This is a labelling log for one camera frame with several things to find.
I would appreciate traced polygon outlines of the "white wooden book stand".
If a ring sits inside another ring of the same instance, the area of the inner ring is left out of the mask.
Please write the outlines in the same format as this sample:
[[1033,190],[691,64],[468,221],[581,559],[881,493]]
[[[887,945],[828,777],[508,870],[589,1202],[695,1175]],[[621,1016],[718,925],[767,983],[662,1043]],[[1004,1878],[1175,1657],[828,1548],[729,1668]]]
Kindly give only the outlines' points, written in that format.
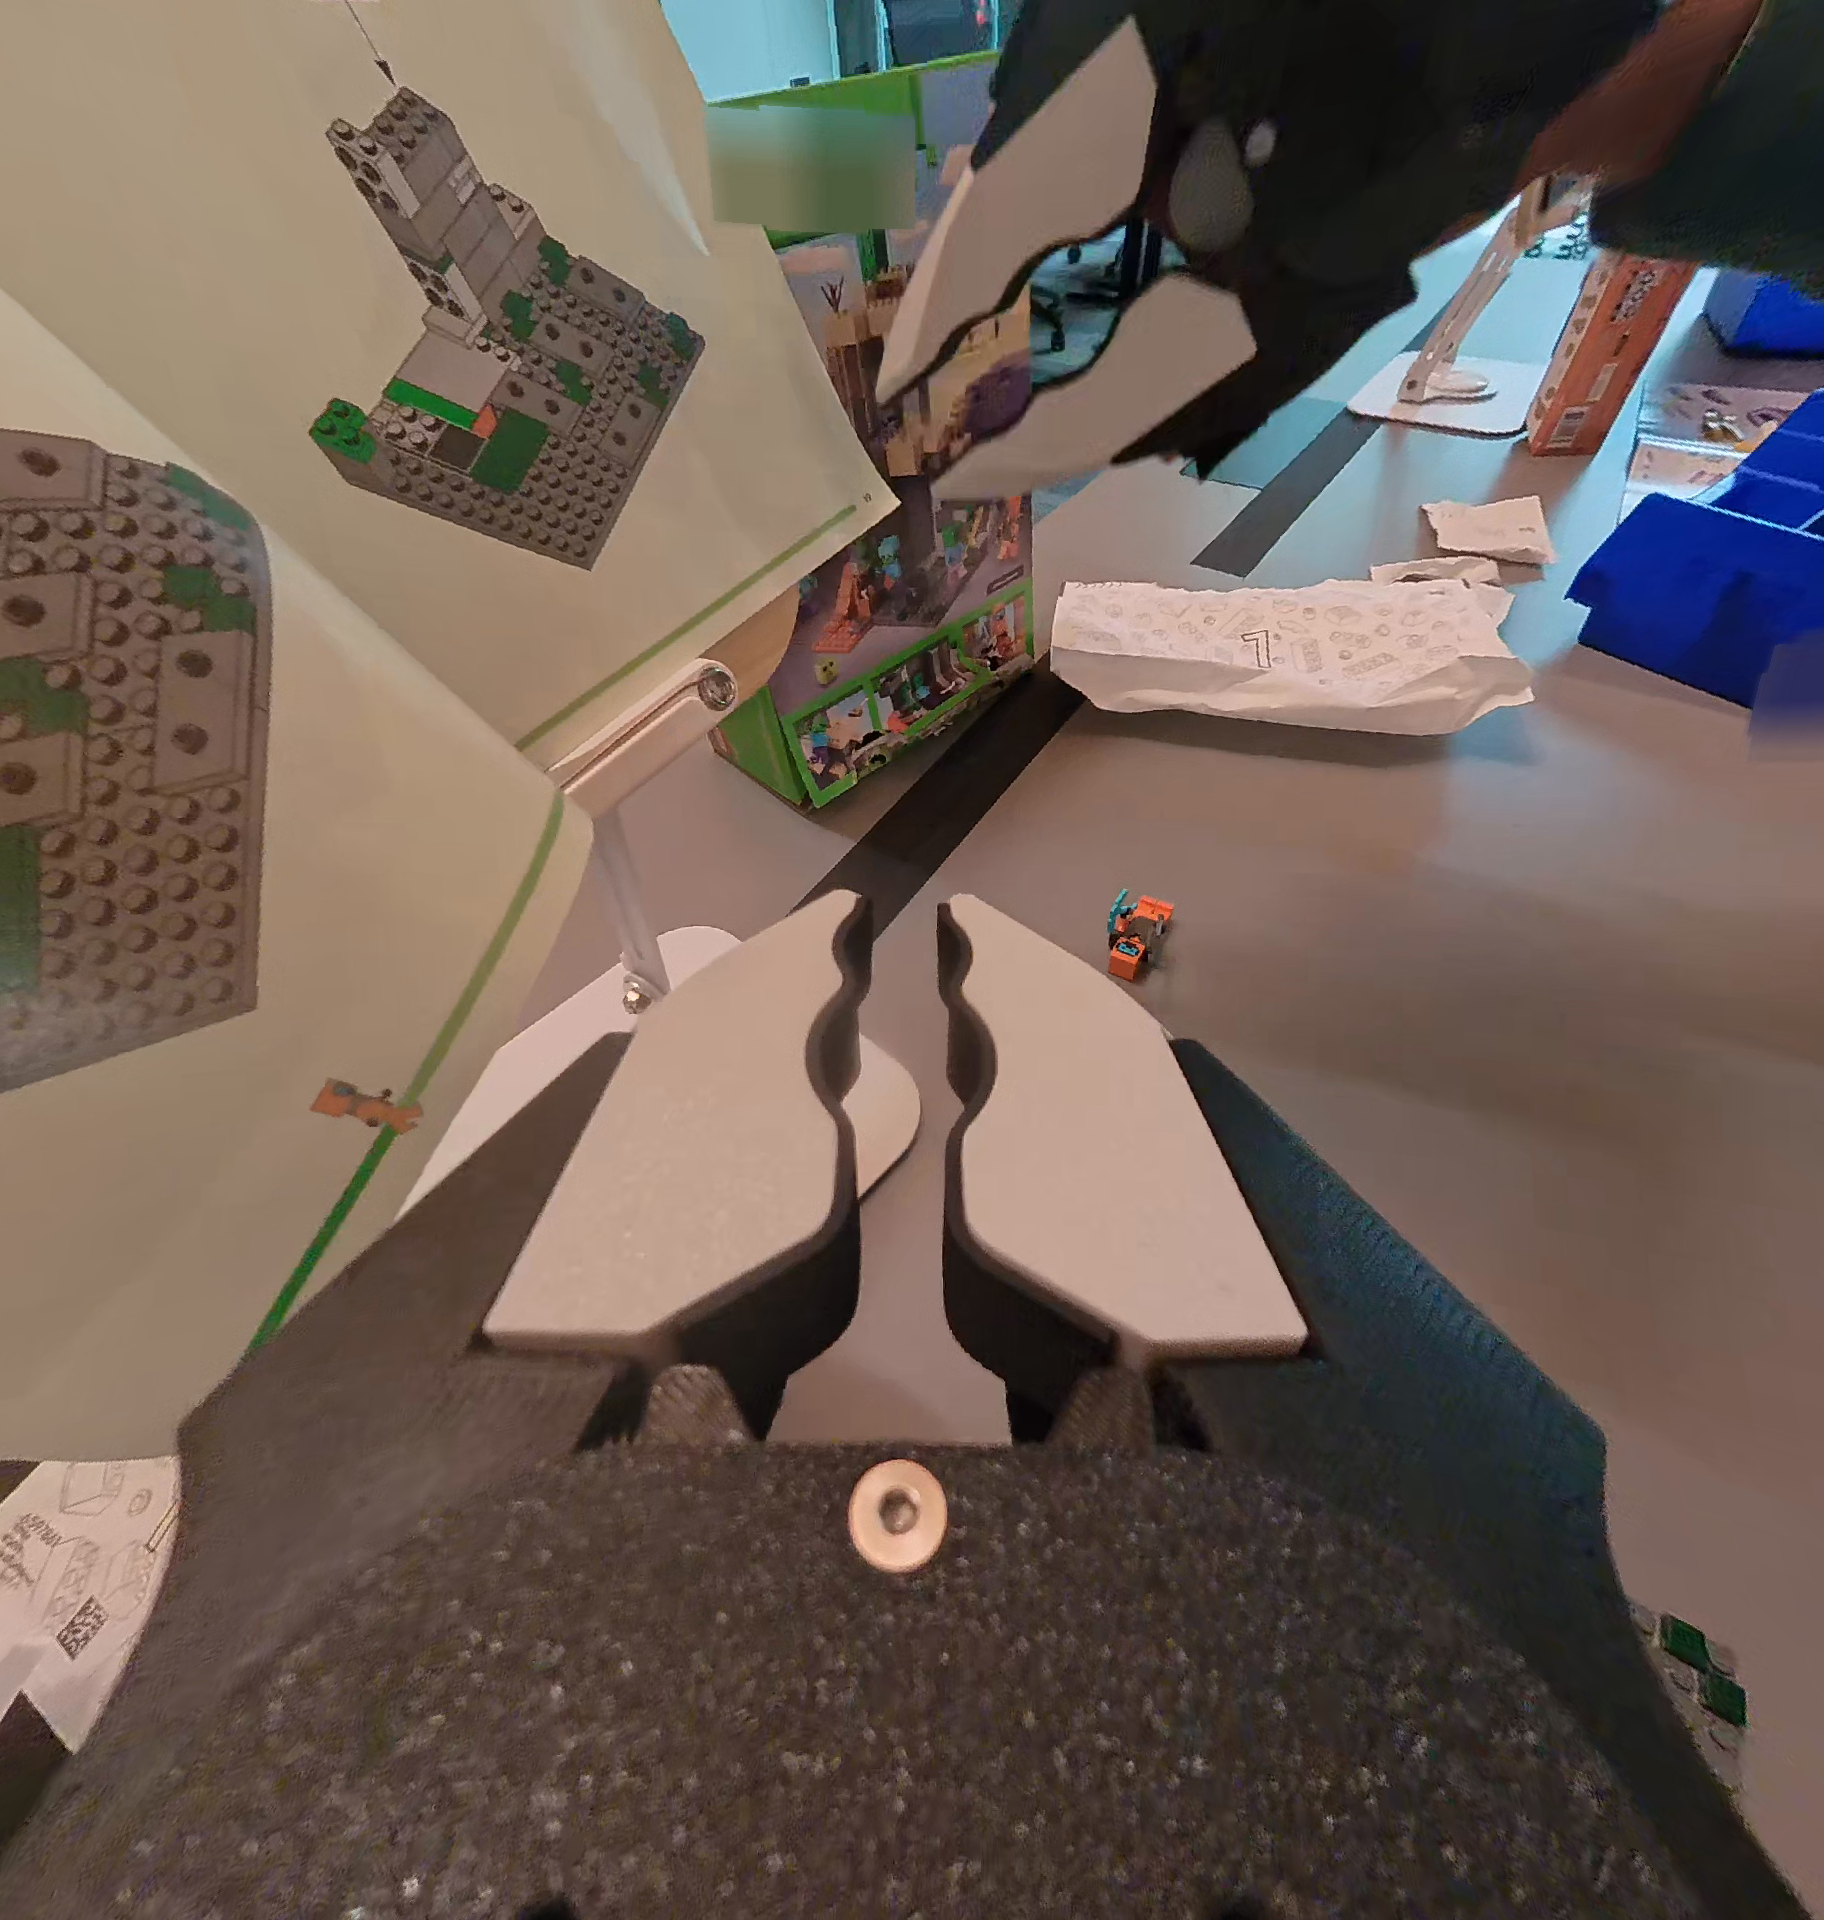
[[722,719],[740,695],[741,682],[720,658],[678,668],[617,719],[547,768],[557,792],[594,820],[594,873],[621,927],[621,962],[492,1053],[468,1098],[456,1106],[417,1188],[399,1202],[399,1216],[421,1202],[596,1043],[630,1040],[638,1016],[740,945],[740,938],[718,927],[655,929],[621,820],[621,803]]

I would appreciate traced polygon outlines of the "grey brick model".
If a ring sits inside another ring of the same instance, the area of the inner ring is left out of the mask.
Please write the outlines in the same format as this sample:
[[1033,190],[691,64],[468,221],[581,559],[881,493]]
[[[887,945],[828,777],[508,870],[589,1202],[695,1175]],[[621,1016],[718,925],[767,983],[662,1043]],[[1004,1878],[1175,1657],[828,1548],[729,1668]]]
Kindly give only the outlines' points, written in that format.
[[1639,1599],[1630,1599],[1630,1618],[1712,1776],[1744,1803],[1750,1698],[1734,1649],[1692,1618]]

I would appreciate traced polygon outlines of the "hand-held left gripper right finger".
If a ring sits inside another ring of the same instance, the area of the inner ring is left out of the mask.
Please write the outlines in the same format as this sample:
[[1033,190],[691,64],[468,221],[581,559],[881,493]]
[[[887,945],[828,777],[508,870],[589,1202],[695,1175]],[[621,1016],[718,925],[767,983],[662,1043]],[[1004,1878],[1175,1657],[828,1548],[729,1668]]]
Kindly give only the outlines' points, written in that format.
[[1159,1019],[980,895],[938,916],[946,1317],[980,1363],[1299,1356],[1309,1325]]

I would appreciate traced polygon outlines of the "green toy set box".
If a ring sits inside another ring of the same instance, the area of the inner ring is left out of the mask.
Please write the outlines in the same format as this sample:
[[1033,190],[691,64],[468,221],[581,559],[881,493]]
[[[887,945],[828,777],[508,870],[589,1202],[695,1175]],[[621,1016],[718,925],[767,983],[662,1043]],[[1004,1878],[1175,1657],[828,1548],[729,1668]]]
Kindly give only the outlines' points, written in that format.
[[938,376],[877,404],[892,321],[989,121],[994,56],[804,87],[814,108],[908,121],[908,226],[779,247],[783,273],[875,464],[858,534],[800,577],[790,640],[715,750],[797,810],[828,807],[908,743],[968,719],[1035,660],[1033,493],[954,499],[946,471],[1031,399],[1031,294],[977,321]]

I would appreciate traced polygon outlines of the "building instruction booklet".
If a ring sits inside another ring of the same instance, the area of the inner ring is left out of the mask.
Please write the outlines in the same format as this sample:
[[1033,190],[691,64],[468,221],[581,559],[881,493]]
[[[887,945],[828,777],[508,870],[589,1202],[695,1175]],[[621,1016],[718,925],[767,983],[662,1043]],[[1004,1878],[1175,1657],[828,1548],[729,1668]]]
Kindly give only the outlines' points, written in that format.
[[0,3],[0,1458],[394,1220],[571,762],[872,506],[658,3]]

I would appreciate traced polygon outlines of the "blue plastic bin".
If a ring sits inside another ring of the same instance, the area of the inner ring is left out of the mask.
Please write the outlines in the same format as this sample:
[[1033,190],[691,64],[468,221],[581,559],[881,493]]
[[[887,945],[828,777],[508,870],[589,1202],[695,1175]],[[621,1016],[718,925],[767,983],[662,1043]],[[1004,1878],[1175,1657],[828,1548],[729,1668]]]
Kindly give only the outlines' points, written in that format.
[[1824,359],[1824,300],[1787,280],[1722,270],[1702,315],[1725,352]]
[[1767,750],[1824,753],[1824,392],[1716,486],[1648,493],[1570,599],[1583,645],[1748,706]]

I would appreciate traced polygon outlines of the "numbered white paper bag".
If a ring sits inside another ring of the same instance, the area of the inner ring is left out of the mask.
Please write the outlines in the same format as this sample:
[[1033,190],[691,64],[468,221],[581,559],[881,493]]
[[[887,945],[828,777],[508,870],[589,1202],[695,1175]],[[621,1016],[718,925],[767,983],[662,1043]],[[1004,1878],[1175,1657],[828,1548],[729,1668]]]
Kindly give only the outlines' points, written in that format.
[[1191,713],[1317,732],[1445,738],[1531,706],[1537,677],[1503,640],[1496,583],[1309,589],[1067,583],[1050,668],[1107,713]]

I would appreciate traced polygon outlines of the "orange carton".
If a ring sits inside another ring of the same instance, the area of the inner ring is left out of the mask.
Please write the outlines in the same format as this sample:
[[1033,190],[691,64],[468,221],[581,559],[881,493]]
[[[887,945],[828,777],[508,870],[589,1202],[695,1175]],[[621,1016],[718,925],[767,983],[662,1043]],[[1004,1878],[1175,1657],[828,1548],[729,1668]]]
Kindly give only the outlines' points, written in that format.
[[1696,264],[1595,252],[1525,412],[1531,457],[1595,457],[1634,393]]

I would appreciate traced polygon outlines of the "printed paper leaflet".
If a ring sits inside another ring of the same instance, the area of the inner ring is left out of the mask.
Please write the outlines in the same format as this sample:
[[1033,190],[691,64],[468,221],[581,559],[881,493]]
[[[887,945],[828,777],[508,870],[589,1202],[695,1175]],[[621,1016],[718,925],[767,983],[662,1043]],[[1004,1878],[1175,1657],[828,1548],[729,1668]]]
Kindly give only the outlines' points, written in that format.
[[1711,493],[1805,397],[1805,392],[1750,384],[1648,381],[1621,516],[1630,516],[1648,497],[1694,499]]

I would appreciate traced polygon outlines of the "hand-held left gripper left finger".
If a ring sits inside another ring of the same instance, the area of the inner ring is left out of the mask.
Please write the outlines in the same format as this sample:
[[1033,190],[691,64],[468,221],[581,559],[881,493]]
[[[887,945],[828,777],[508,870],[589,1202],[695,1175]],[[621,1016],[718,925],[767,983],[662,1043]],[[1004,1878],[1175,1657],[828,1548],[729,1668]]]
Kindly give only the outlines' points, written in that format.
[[872,905],[790,913],[648,1010],[482,1332],[497,1350],[665,1363],[856,1222],[847,1094]]

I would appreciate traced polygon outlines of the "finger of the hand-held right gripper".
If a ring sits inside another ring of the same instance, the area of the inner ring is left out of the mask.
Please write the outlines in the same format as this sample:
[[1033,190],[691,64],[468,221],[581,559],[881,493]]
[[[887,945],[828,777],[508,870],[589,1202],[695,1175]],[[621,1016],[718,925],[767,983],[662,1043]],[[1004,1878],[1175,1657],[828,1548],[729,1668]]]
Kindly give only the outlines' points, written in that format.
[[1026,497],[1132,459],[1153,429],[1258,357],[1241,298],[1202,275],[1159,275],[1075,376],[1038,384],[1020,414],[935,476],[938,501]]
[[1137,17],[1017,17],[989,99],[885,340],[877,404],[941,369],[1045,254],[1105,235],[1142,194],[1158,71]]

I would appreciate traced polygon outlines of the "small white stand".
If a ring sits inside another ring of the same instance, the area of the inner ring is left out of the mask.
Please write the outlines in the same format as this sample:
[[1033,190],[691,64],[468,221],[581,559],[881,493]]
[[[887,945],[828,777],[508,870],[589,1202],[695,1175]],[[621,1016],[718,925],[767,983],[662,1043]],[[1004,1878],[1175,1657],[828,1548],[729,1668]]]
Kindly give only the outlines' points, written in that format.
[[1349,399],[1349,414],[1469,436],[1517,436],[1546,372],[1517,359],[1465,359],[1465,345],[1531,244],[1588,211],[1591,185],[1583,172],[1548,172],[1519,190],[1420,348],[1390,359]]

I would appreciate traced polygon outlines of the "white printed paper sheet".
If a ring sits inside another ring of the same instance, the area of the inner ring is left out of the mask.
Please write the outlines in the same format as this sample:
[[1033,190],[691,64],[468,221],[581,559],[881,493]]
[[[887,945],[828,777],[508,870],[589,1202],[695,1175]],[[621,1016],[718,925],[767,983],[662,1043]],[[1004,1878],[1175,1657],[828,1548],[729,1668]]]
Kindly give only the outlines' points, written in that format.
[[0,1494],[0,1641],[32,1645],[22,1684],[81,1749],[159,1599],[181,1525],[181,1460],[42,1460]]

